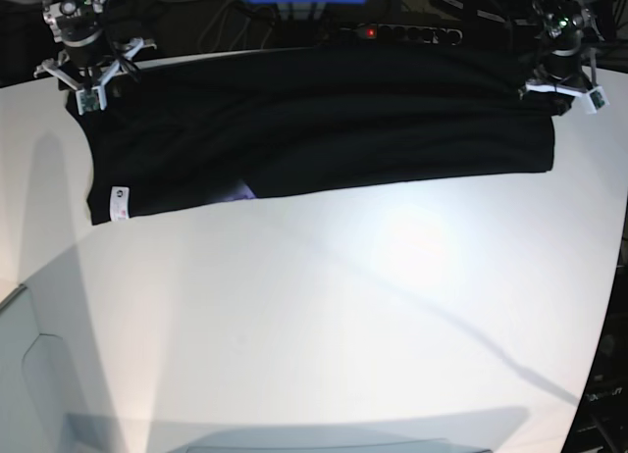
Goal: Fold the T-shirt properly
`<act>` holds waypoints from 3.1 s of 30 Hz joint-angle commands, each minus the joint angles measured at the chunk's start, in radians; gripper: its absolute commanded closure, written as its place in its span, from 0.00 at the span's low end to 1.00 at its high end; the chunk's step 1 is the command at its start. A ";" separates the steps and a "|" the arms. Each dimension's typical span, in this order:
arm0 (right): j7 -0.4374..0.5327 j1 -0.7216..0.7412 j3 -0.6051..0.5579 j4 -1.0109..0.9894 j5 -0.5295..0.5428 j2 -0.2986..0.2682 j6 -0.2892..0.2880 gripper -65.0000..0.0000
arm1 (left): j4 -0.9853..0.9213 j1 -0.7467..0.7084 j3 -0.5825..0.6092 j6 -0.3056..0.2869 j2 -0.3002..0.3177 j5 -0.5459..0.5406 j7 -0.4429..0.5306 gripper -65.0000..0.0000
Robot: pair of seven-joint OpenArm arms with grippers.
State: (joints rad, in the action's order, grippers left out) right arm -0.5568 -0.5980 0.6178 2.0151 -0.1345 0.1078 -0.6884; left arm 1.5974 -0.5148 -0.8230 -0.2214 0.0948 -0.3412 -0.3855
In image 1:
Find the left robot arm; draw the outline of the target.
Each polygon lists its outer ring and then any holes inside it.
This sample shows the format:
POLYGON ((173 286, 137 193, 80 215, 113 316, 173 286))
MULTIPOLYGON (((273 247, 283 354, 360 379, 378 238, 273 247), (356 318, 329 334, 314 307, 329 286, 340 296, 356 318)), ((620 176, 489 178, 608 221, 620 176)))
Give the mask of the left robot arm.
POLYGON ((608 104, 597 76, 597 49, 585 43, 588 33, 599 34, 590 5, 600 0, 531 0, 541 26, 540 44, 533 56, 531 76, 519 95, 550 94, 575 99, 594 115, 608 104))

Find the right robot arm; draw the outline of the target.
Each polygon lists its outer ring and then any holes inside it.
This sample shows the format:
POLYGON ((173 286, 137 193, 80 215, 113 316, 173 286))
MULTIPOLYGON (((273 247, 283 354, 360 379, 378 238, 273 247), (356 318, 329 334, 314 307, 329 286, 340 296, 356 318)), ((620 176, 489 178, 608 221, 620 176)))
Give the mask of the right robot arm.
POLYGON ((116 41, 113 6, 123 0, 47 0, 42 17, 54 41, 62 46, 55 58, 42 61, 35 77, 51 76, 62 91, 86 101, 89 111, 104 109, 107 86, 116 76, 141 80, 135 56, 155 43, 143 37, 116 41))

